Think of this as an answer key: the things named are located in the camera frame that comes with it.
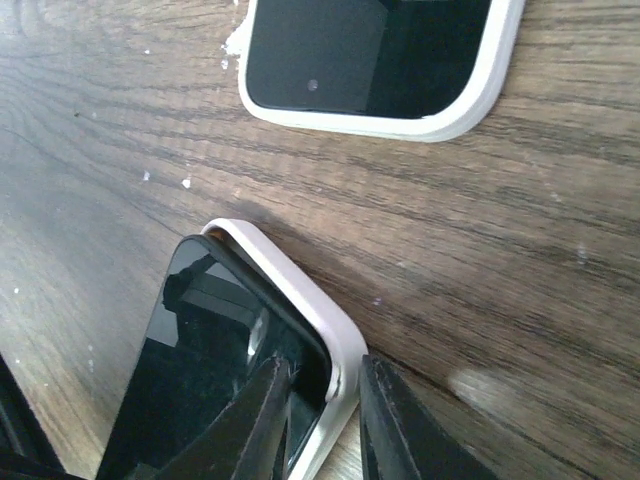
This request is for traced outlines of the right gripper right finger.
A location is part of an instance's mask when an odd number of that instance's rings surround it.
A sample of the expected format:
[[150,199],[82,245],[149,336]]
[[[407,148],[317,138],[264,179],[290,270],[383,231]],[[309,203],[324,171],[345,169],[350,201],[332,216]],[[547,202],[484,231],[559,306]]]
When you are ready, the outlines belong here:
[[390,363],[365,355],[359,371],[365,479],[495,479],[431,415]]

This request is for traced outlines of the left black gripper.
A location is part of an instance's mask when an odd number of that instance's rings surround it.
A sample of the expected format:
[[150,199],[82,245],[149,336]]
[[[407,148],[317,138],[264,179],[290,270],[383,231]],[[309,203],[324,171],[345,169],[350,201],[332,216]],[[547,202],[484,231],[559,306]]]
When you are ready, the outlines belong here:
[[1,359],[1,478],[64,479],[64,469]]

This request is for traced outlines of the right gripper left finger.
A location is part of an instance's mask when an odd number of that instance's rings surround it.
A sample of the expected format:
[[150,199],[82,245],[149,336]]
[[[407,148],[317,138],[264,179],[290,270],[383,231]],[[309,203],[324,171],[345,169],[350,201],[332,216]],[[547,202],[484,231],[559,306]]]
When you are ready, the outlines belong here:
[[157,479],[284,479],[290,439],[290,365],[273,357]]

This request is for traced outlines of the beige phone case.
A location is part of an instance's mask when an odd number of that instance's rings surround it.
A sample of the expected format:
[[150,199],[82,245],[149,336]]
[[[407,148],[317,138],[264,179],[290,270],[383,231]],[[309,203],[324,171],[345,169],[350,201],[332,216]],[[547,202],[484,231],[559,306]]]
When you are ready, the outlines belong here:
[[495,104],[506,79],[524,12],[521,1],[488,1],[487,21],[469,81],[446,109],[418,119],[398,119],[264,108],[249,96],[247,60],[256,5],[250,3],[245,19],[248,44],[239,65],[239,92],[243,105],[255,117],[286,127],[389,138],[415,142],[441,142],[456,138],[477,125]]
[[359,368],[368,352],[363,335],[353,320],[252,223],[216,218],[201,232],[228,234],[258,271],[284,293],[327,347],[331,376],[326,407],[288,474],[290,479],[312,479],[359,403]]

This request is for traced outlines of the black smartphone green edge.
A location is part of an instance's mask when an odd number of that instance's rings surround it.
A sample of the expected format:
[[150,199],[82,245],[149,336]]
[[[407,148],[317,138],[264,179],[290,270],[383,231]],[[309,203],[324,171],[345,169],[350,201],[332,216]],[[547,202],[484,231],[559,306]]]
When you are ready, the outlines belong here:
[[271,0],[247,60],[264,108],[418,119],[449,107],[478,55],[486,0]]

